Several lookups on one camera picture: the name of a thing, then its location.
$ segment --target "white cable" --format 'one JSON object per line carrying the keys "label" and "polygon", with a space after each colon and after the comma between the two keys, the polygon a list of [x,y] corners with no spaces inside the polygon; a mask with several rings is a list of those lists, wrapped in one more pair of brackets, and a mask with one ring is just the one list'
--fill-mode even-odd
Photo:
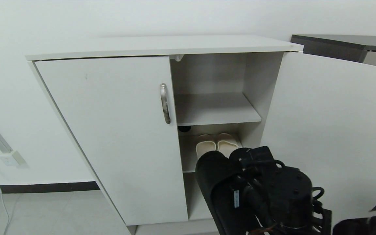
{"label": "white cable", "polygon": [[6,210],[6,214],[7,214],[7,218],[8,218],[8,221],[7,221],[7,224],[6,224],[6,229],[4,230],[4,235],[6,235],[7,230],[8,230],[8,226],[9,226],[10,218],[9,218],[9,215],[8,215],[7,208],[5,207],[5,202],[4,202],[4,198],[3,198],[3,191],[1,190],[1,188],[0,188],[0,195],[1,195],[1,201],[3,202],[3,206],[4,206],[4,209]]}

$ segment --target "white wall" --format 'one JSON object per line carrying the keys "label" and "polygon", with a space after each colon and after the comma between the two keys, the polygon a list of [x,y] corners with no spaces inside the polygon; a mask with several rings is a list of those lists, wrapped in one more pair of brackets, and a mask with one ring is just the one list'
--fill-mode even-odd
{"label": "white wall", "polygon": [[28,68],[27,48],[64,38],[218,33],[376,35],[376,1],[0,1],[0,132],[29,165],[0,162],[0,184],[92,180]]}

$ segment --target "wall socket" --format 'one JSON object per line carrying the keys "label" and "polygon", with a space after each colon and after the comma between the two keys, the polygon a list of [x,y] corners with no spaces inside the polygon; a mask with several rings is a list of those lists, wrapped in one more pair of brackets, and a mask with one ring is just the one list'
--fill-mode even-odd
{"label": "wall socket", "polygon": [[12,151],[11,153],[3,153],[0,155],[0,159],[7,166],[19,166],[21,161],[21,155],[18,151]]}

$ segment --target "cable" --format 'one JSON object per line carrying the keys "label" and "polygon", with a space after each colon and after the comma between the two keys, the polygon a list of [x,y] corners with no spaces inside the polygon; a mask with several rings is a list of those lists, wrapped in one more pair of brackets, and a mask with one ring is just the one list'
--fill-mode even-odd
{"label": "cable", "polygon": [[8,214],[7,208],[5,206],[5,202],[4,202],[4,198],[3,198],[3,191],[1,190],[1,188],[0,188],[0,195],[1,195],[1,201],[3,202],[3,206],[4,206],[4,209],[6,211],[7,218],[8,218],[8,221],[7,221],[7,224],[6,224],[6,228],[4,230],[4,235],[6,235],[7,230],[8,230],[8,226],[9,226],[9,222],[10,222],[10,218],[9,218],[9,214]]}
{"label": "cable", "polygon": [[323,189],[322,187],[313,187],[312,190],[313,190],[313,192],[314,192],[314,191],[320,191],[318,195],[315,195],[315,196],[313,197],[313,200],[317,200],[317,199],[321,198],[321,196],[324,195],[324,189]]}

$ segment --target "cabinet top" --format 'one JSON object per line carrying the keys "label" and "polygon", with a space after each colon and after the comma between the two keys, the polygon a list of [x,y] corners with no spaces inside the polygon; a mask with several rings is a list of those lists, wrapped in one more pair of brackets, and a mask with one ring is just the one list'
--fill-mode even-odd
{"label": "cabinet top", "polygon": [[143,55],[294,52],[302,45],[257,35],[111,37],[48,41],[26,54],[28,61]]}
{"label": "cabinet top", "polygon": [[376,36],[365,35],[334,35],[334,34],[300,34],[293,39],[306,39],[322,43],[331,43],[366,51],[376,51]]}

